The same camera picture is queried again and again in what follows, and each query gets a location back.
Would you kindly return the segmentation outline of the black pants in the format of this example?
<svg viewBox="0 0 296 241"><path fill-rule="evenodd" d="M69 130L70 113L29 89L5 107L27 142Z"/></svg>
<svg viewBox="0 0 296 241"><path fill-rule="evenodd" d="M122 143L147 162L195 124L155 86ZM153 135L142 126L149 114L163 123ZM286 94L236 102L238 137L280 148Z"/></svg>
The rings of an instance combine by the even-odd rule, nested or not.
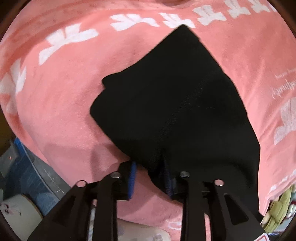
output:
<svg viewBox="0 0 296 241"><path fill-rule="evenodd" d="M259 142L235 85L187 26L102 82L90 115L162 192L173 196L192 172L259 213Z"/></svg>

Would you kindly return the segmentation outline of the doll in green jacket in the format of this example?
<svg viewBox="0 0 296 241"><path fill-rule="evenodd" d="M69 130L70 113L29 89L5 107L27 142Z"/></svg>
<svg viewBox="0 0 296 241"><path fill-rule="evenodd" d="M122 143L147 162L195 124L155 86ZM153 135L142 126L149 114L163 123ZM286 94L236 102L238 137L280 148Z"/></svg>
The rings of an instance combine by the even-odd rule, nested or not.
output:
<svg viewBox="0 0 296 241"><path fill-rule="evenodd" d="M267 233L274 232L284 220L291 218L295 214L295 187L292 185L285 190L269 206L269 210L261 221L261 226Z"/></svg>

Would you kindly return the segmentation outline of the blue storage box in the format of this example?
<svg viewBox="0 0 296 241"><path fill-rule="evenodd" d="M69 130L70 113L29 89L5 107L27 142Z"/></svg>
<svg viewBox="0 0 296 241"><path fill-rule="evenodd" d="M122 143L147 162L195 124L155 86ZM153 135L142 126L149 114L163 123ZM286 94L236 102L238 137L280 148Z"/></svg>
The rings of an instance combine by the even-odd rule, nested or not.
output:
<svg viewBox="0 0 296 241"><path fill-rule="evenodd" d="M1 199L23 194L47 215L70 186L52 167L15 138L1 155Z"/></svg>

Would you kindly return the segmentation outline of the pink fleece blanket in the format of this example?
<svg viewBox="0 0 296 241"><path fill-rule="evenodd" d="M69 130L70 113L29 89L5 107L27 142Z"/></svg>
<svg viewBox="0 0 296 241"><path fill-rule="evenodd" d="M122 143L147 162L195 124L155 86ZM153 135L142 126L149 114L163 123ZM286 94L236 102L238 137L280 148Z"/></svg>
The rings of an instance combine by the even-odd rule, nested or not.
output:
<svg viewBox="0 0 296 241"><path fill-rule="evenodd" d="M103 79L187 26L235 85L260 145L259 213L295 187L295 37L267 1L30 1L1 40L1 108L16 136L69 185L132 160L90 115ZM183 206L137 162L122 220L179 240Z"/></svg>

